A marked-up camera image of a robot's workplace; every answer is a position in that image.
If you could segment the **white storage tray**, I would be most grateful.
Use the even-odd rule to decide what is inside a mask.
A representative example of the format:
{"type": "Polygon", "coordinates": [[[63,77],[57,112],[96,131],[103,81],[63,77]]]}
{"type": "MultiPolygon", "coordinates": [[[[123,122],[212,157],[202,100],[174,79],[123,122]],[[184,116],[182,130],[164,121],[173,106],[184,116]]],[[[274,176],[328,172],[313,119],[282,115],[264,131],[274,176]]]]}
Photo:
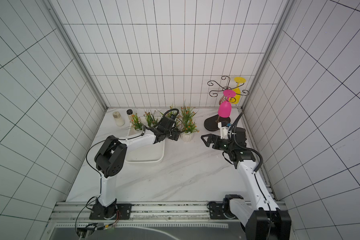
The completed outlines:
{"type": "Polygon", "coordinates": [[[146,145],[133,151],[128,147],[125,161],[129,164],[160,163],[164,157],[165,143],[166,141],[163,140],[159,143],[146,145]]]}

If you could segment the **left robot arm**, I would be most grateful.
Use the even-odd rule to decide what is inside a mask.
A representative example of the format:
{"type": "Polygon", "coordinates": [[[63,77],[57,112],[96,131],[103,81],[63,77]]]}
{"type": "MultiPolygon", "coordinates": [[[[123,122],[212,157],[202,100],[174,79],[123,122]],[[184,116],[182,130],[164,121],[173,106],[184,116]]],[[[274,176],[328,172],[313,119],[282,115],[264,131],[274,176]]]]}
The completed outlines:
{"type": "Polygon", "coordinates": [[[117,204],[117,174],[122,170],[126,158],[131,153],[138,155],[137,162],[149,162],[161,159],[164,148],[160,143],[166,139],[177,141],[180,132],[176,128],[177,115],[168,117],[164,114],[159,122],[146,128],[139,134],[125,138],[108,136],[94,157],[96,171],[100,175],[100,195],[95,198],[90,220],[128,220],[131,204],[117,204]]]}

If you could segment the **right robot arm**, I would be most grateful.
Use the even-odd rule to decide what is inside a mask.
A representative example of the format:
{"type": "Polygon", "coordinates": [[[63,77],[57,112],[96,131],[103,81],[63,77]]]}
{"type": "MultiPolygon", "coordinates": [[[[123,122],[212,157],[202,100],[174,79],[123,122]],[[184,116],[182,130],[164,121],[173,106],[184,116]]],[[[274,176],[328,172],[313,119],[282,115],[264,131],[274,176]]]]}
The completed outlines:
{"type": "Polygon", "coordinates": [[[240,195],[225,195],[222,202],[209,202],[207,208],[212,220],[239,220],[248,240],[288,240],[292,219],[286,210],[281,210],[269,193],[259,169],[262,161],[256,161],[258,152],[241,146],[236,139],[246,140],[241,129],[229,134],[226,127],[222,136],[207,134],[201,137],[206,147],[223,152],[224,159],[232,164],[244,181],[250,197],[248,204],[240,195]]]}

